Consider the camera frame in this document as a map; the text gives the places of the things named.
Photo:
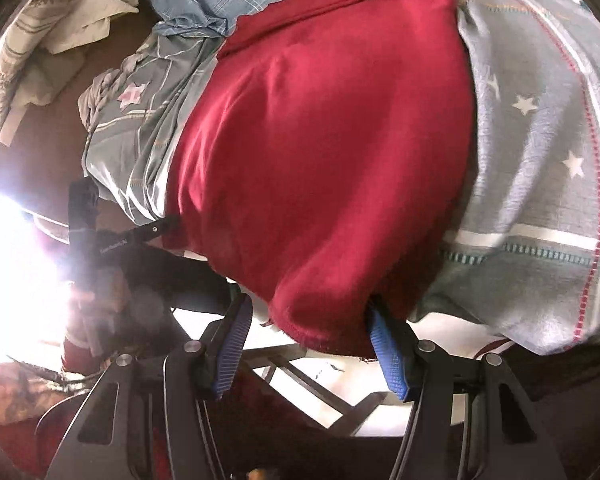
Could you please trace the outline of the person's left hand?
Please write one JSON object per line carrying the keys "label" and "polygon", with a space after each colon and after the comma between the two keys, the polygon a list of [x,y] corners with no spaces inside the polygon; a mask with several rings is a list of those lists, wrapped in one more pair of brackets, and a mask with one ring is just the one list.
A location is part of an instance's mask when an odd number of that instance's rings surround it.
{"label": "person's left hand", "polygon": [[121,269],[108,266],[97,272],[92,290],[71,286],[62,368],[89,375],[126,348],[158,344],[171,326],[171,314],[158,292],[132,289]]}

